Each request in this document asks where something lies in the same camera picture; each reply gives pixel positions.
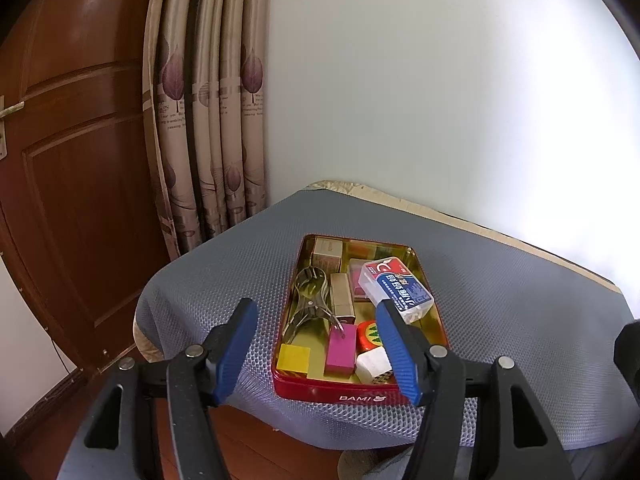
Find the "white eraser block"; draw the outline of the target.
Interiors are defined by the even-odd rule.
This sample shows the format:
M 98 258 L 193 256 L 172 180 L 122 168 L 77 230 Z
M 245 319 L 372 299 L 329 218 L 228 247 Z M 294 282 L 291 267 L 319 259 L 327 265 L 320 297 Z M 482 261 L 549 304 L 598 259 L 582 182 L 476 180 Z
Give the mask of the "white eraser block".
M 383 347 L 360 353 L 356 359 L 356 376 L 365 385 L 386 384 L 393 377 L 390 360 Z

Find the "red round tape measure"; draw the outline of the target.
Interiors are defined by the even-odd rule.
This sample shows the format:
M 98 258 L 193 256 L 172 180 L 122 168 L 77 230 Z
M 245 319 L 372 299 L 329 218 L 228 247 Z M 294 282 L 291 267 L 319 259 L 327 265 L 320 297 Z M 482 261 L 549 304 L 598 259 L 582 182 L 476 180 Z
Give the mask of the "red round tape measure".
M 357 326 L 357 351 L 366 353 L 382 346 L 378 326 L 373 320 L 364 321 Z

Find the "grey mesh mat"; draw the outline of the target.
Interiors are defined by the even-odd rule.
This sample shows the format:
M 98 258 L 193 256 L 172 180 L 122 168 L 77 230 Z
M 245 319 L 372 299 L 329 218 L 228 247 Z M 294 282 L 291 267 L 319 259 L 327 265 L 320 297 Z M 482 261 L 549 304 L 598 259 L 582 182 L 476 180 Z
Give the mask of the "grey mesh mat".
M 514 359 L 564 448 L 634 430 L 638 404 L 613 361 L 632 319 L 620 292 L 523 249 L 337 191 L 299 191 L 165 266 L 138 301 L 140 330 L 172 358 L 226 322 L 240 299 L 253 299 L 258 325 L 230 396 L 235 408 L 318 448 L 412 442 L 418 408 L 305 403 L 274 392 L 269 362 L 288 284 L 303 237 L 316 233 L 413 248 L 454 352 Z

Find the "pink block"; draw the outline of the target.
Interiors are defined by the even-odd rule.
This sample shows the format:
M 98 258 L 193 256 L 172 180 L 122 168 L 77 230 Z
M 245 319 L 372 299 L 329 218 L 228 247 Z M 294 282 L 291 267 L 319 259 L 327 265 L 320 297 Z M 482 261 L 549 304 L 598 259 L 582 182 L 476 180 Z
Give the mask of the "pink block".
M 351 375 L 356 366 L 357 329 L 354 324 L 332 326 L 326 348 L 326 374 Z

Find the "yellow block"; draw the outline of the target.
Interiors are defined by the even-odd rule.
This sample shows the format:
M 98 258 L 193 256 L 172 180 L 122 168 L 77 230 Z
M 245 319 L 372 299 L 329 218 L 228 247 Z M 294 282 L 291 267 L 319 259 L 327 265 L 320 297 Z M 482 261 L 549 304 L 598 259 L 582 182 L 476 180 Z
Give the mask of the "yellow block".
M 296 344 L 281 344 L 277 359 L 280 372 L 306 376 L 309 370 L 310 349 Z

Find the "red gold metal tin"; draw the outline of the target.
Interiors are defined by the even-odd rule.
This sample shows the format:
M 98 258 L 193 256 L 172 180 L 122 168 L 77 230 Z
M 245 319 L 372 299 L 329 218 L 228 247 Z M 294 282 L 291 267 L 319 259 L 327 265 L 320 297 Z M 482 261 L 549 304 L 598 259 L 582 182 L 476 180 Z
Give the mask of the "red gold metal tin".
M 405 403 L 375 322 L 376 300 L 360 284 L 382 262 L 401 283 L 428 284 L 409 246 L 307 234 L 291 273 L 271 365 L 285 399 L 346 404 Z

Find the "gold rectangular tube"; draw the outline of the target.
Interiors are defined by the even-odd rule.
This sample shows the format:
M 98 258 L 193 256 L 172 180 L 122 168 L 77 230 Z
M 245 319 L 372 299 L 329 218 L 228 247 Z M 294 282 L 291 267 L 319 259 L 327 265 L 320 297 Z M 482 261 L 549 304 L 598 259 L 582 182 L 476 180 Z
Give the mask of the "gold rectangular tube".
M 341 322 L 354 324 L 356 313 L 349 278 L 346 273 L 332 273 L 330 276 L 330 300 L 334 316 Z

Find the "pink flat eraser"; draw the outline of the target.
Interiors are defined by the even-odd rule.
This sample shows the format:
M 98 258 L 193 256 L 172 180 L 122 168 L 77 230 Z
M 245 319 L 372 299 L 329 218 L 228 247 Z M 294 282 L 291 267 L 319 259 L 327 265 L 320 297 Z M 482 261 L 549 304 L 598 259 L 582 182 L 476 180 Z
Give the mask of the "pink flat eraser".
M 366 291 L 359 284 L 362 266 L 367 262 L 366 259 L 350 259 L 348 262 L 348 278 L 350 291 L 352 292 L 352 300 L 368 301 Z

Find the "brown wooden door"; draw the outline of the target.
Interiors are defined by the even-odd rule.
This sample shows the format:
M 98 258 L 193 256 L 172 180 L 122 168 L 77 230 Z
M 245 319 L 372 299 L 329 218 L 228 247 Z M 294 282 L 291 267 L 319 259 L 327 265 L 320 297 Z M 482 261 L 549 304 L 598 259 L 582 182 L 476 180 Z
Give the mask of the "brown wooden door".
M 99 370 L 168 263 L 142 116 L 149 0 L 32 0 L 1 48 L 1 251 L 38 322 Z

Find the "orange small block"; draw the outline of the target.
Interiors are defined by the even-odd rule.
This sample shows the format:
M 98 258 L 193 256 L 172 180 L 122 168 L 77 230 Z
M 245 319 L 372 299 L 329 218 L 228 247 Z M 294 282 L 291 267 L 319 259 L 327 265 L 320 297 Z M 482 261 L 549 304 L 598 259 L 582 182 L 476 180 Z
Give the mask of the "orange small block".
M 373 260 L 376 254 L 376 245 L 366 240 L 349 240 L 346 249 L 349 259 Z

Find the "metal binder clips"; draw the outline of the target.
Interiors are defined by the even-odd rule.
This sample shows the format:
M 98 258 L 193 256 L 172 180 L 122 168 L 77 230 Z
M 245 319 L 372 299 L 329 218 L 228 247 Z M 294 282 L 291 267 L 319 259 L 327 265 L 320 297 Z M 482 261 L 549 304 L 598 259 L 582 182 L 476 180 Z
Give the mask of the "metal binder clips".
M 300 270 L 293 283 L 296 298 L 295 308 L 288 316 L 282 330 L 282 341 L 290 344 L 299 329 L 307 322 L 326 320 L 330 326 L 345 337 L 345 330 L 326 300 L 329 297 L 329 280 L 326 272 L 318 266 L 305 266 Z

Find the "beige printed small box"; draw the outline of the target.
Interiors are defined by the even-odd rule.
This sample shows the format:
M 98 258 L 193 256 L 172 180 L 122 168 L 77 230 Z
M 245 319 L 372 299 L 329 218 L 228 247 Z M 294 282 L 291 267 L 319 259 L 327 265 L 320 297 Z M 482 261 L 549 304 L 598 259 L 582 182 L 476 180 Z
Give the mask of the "beige printed small box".
M 341 271 L 344 244 L 337 238 L 317 236 L 311 253 L 311 264 L 330 275 Z

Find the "beige patterned curtain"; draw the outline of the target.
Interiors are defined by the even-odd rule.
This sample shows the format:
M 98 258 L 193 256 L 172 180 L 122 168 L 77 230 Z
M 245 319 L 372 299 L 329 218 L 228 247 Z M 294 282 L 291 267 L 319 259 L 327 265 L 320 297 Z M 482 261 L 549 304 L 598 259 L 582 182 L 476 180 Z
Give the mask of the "beige patterned curtain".
M 268 0 L 150 0 L 142 110 L 171 259 L 266 206 Z

